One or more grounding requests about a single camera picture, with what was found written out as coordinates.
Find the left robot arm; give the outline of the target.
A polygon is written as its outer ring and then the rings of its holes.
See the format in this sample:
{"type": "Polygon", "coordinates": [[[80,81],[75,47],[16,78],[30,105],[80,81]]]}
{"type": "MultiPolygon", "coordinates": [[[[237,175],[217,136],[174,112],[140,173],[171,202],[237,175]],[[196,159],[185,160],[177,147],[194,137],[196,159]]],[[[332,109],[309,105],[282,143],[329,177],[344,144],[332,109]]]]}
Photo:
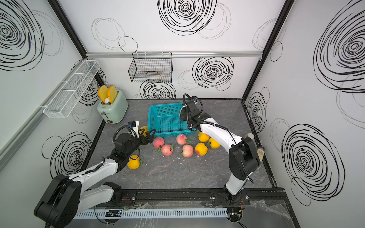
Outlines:
{"type": "Polygon", "coordinates": [[[137,121],[120,127],[113,135],[112,153],[84,171],[53,178],[35,207],[34,215],[44,221],[47,228],[63,228],[79,213],[115,199],[115,192],[120,189],[118,185],[107,182],[98,188],[91,187],[123,170],[141,145],[154,141],[155,133],[155,129],[139,130],[137,121]]]}

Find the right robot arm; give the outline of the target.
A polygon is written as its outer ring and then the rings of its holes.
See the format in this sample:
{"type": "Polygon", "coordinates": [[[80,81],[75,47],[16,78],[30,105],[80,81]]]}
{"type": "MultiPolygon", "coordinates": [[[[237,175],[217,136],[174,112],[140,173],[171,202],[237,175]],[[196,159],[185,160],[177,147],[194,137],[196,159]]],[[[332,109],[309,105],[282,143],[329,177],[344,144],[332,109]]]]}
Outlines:
{"type": "Polygon", "coordinates": [[[180,120],[187,122],[189,130],[198,130],[218,142],[229,154],[231,175],[224,186],[227,200],[234,201],[251,175],[260,166],[265,155],[263,147],[257,147],[255,136],[244,137],[233,134],[227,127],[218,124],[209,114],[197,107],[200,100],[196,96],[183,95],[180,120]]]}

